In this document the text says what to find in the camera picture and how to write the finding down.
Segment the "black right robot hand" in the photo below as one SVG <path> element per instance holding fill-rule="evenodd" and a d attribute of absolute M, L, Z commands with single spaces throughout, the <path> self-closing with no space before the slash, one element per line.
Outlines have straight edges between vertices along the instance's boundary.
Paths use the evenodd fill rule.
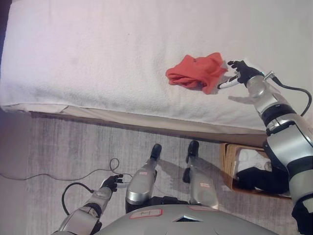
<path fill-rule="evenodd" d="M 261 71 L 248 66 L 244 60 L 228 61 L 227 65 L 231 66 L 231 68 L 236 71 L 236 75 L 231 77 L 227 81 L 219 84 L 217 86 L 219 90 L 230 88 L 238 84 L 244 84 L 246 86 L 248 80 L 252 79 L 253 77 L 255 76 L 264 77 L 264 74 Z"/>

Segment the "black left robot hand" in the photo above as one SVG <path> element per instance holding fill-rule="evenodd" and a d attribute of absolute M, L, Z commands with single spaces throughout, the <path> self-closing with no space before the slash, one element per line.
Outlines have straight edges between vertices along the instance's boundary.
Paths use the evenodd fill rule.
<path fill-rule="evenodd" d="M 101 188 L 109 188 L 111 192 L 117 192 L 117 187 L 119 184 L 123 184 L 123 174 L 118 174 L 110 176 L 101 185 Z"/>

